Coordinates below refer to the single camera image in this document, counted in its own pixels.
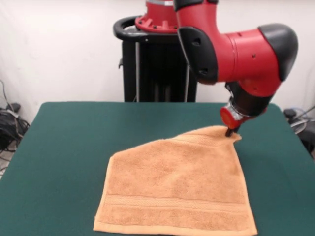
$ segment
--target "white wall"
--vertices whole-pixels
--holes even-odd
[[[315,103],[314,9],[313,0],[220,0],[222,32],[273,22],[297,32],[298,59],[273,100],[282,108]],[[30,121],[46,101],[123,101],[121,42],[112,25],[144,11],[145,0],[0,0],[0,77],[9,100]],[[197,101],[228,95],[223,84],[199,86]]]

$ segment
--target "black stand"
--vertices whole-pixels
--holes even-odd
[[[195,102],[197,81],[178,36],[130,28],[135,18],[114,25],[115,36],[123,41],[120,65],[124,68],[125,102]]]

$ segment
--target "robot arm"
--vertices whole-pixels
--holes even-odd
[[[221,117],[227,136],[262,114],[289,75],[298,40],[288,26],[271,24],[221,34],[216,24],[219,0],[174,0],[178,35],[191,71],[204,84],[226,82],[231,92]]]

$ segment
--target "green felt surface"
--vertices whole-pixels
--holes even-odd
[[[44,104],[0,180],[0,235],[113,235],[92,231],[109,157],[221,124],[222,105]],[[240,133],[259,235],[315,235],[315,165],[280,110],[271,105]]]

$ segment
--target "towel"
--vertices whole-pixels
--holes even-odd
[[[257,234],[238,134],[212,126],[114,154],[94,230],[122,234]]]

